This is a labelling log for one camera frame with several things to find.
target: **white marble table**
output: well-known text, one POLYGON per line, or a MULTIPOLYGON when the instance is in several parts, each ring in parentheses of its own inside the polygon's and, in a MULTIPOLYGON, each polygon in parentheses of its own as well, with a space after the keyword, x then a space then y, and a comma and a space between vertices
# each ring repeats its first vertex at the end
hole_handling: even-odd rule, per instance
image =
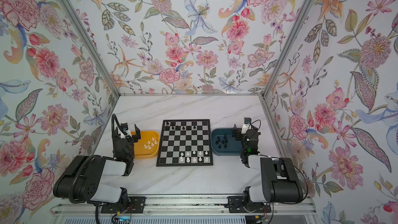
MULTIPOLYGON (((261 120, 259 151, 279 157, 258 96, 122 96, 114 113, 120 123, 161 132, 164 119, 210 119, 210 127, 242 125, 244 117, 261 120)), ((109 122, 95 154, 112 157, 109 122)), ((102 182, 127 188, 129 194, 236 194, 261 184, 261 175, 245 167, 239 156, 213 154, 213 166, 156 167, 157 158, 136 159, 128 177, 102 182)))

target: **yellow bud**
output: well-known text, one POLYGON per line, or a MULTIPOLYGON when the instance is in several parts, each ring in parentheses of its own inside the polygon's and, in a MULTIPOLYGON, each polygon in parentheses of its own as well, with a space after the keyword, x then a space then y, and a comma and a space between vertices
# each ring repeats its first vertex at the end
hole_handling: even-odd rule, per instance
POLYGON ((391 190, 393 186, 389 181, 386 181, 386 187, 391 190))
POLYGON ((376 189, 378 189, 378 190, 381 191, 381 185, 380 185, 380 183, 378 183, 378 182, 375 181, 375 187, 376 187, 376 189))

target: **black chessboard frame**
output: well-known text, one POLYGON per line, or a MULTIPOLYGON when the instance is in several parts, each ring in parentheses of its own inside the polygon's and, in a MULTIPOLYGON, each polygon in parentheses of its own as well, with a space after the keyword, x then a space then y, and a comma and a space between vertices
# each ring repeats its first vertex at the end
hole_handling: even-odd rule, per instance
POLYGON ((210 130, 210 120, 209 119, 163 120, 162 133, 161 133, 160 142, 159 142, 158 159, 157 159, 157 162, 156 162, 156 166, 157 167, 164 167, 164 166, 212 166, 212 165, 213 165, 213 154, 212 154, 212 149, 211 149, 211 130, 210 130), (179 130, 179 131, 183 131, 182 130, 182 126, 186 127, 185 131, 189 130, 189 127, 187 127, 187 123, 186 122, 191 122, 192 123, 190 131, 194 130, 192 127, 193 126, 197 126, 197 122, 207 122, 207 129, 208 129, 208 136, 209 136, 208 145, 203 144, 203 146, 198 146, 198 149, 203 149, 204 146, 208 146, 209 147, 209 150, 208 150, 209 154, 208 155, 204 155, 203 154, 203 161, 202 162, 197 161, 196 163, 192 163, 192 162, 190 162, 190 163, 160 163, 162 147, 166 147, 166 148, 163 148, 163 149, 167 149, 168 147, 173 147, 173 152, 176 152, 176 149, 178 147, 178 152, 179 153, 184 152, 184 156, 183 157, 184 157, 185 160, 186 160, 186 158, 185 158, 185 153, 186 153, 185 149, 187 148, 187 149, 191 150, 191 152, 192 152, 192 146, 188 146, 187 147, 185 145, 180 145, 180 143, 179 143, 178 146, 174 145, 175 141, 180 142, 181 140, 174 140, 174 138, 173 138, 173 140, 169 140, 168 137, 166 138, 167 140, 163 140, 164 136, 165 136, 164 135, 164 131, 166 131, 166 130, 167 131, 171 131, 172 130, 172 122, 181 122, 181 127, 176 127, 176 130, 179 130), (205 157, 209 157, 210 162, 208 162, 208 163, 204 162, 205 157))

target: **plastic container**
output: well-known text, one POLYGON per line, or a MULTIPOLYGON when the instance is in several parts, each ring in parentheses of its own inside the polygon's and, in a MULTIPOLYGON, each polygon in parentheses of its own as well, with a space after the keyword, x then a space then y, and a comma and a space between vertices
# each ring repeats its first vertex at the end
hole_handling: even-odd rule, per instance
POLYGON ((211 132, 211 147, 213 149, 214 154, 218 156, 239 156, 242 151, 242 143, 240 141, 236 141, 235 138, 232 137, 232 128, 217 128, 211 132), (220 137, 222 141, 224 139, 224 135, 226 135, 228 143, 227 147, 224 148, 224 144, 216 144, 217 137, 220 137))
POLYGON ((138 140, 134 144, 134 153, 135 153, 135 159, 149 159, 149 158, 154 158, 157 157, 158 151, 159 151, 159 133, 155 131, 142 131, 141 132, 141 139, 138 140))

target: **tabletop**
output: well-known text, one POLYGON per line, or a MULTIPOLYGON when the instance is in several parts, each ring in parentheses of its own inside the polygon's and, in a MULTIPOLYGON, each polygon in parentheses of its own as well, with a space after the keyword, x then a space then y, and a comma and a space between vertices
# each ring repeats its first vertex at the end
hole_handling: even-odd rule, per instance
MULTIPOLYGON (((279 157, 258 96, 122 96, 115 110, 120 123, 161 133, 163 120, 210 119, 212 130, 241 128, 244 117, 261 120, 259 152, 279 157)), ((95 154, 112 157, 111 121, 95 154)), ((129 194, 237 194, 261 184, 259 171, 247 168, 239 156, 213 154, 212 166, 156 167, 157 157, 136 159, 128 177, 104 176, 101 182, 124 187, 129 194)))

